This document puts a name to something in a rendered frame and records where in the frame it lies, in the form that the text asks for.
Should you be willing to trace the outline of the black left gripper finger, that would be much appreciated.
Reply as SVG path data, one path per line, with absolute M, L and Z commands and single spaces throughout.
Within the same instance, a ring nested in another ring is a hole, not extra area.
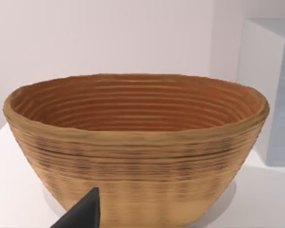
M 92 188 L 50 228 L 100 228 L 99 188 Z

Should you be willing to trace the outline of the brown woven basket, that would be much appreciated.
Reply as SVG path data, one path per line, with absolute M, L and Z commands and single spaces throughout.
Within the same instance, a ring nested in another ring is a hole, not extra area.
M 98 187 L 101 228 L 182 228 L 232 182 L 269 104 L 208 77 L 96 74 L 22 86 L 3 113 L 64 209 Z

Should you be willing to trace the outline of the pale microwave oven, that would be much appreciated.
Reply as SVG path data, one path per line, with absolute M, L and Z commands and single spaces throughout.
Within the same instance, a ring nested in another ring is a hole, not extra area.
M 266 165 L 285 167 L 285 18 L 244 23 L 237 82 L 267 98 L 270 112 L 255 150 Z

